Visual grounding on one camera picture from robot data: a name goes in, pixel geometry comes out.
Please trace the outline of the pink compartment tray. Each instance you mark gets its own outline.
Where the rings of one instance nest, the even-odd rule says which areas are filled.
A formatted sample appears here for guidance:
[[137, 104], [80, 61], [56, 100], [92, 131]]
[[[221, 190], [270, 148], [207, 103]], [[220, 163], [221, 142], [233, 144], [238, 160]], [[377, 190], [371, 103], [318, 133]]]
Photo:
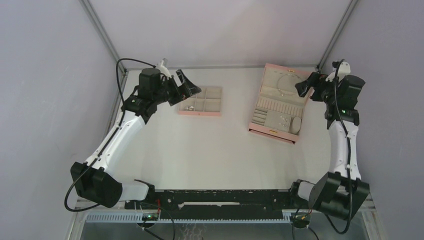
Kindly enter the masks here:
[[182, 101], [178, 113], [186, 116], [220, 117], [223, 90], [220, 86], [201, 86], [201, 92]]

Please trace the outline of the pink jewelry box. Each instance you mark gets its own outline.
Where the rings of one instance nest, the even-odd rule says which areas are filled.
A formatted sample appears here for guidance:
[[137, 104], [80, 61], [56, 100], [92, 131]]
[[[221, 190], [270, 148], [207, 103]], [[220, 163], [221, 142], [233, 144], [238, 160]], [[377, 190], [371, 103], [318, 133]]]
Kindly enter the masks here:
[[[312, 91], [299, 97], [296, 83], [305, 81], [314, 69], [299, 69], [266, 63], [261, 85], [248, 124], [248, 131], [294, 145], [299, 140], [305, 108]], [[279, 116], [288, 116], [282, 127]]]

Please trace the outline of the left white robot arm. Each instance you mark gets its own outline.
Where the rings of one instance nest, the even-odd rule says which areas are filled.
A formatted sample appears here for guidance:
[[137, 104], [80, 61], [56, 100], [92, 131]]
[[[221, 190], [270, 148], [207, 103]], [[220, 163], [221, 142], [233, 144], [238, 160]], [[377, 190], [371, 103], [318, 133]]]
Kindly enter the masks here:
[[70, 168], [71, 190], [97, 206], [111, 208], [118, 202], [137, 201], [149, 209], [157, 196], [150, 191], [152, 184], [134, 179], [127, 182], [115, 179], [115, 171], [129, 143], [144, 127], [158, 105], [174, 106], [202, 92], [181, 69], [175, 75], [159, 67], [145, 68], [138, 75], [138, 84], [124, 100], [118, 120], [99, 147], [84, 162]]

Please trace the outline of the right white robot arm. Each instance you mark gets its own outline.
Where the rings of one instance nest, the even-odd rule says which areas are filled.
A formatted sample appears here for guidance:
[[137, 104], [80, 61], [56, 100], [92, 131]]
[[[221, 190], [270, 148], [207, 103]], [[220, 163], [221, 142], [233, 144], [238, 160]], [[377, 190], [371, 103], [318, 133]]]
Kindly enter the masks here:
[[356, 141], [359, 112], [355, 109], [365, 81], [354, 75], [326, 80], [326, 74], [313, 72], [295, 84], [299, 96], [326, 105], [324, 117], [330, 136], [330, 167], [317, 182], [298, 179], [289, 190], [289, 203], [295, 208], [304, 205], [329, 217], [351, 220], [370, 193], [370, 185], [362, 181], [357, 163]]

